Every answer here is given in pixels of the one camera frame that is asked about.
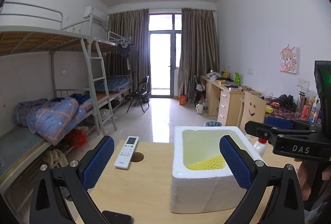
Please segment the person's right hand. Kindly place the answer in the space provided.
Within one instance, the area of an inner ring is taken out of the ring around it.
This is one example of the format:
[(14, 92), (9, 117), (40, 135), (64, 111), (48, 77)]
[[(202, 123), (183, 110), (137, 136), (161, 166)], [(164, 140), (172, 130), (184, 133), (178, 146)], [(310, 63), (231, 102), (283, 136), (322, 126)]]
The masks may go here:
[[(323, 181), (328, 181), (330, 179), (330, 166), (328, 166), (321, 174), (321, 178)], [(303, 162), (301, 162), (301, 165), (299, 166), (299, 169), (297, 170), (297, 176), (299, 179), (299, 184), (301, 188), (301, 194), (303, 201), (308, 200), (310, 194), (311, 194), (311, 186), (307, 183), (309, 173), (304, 165)]]

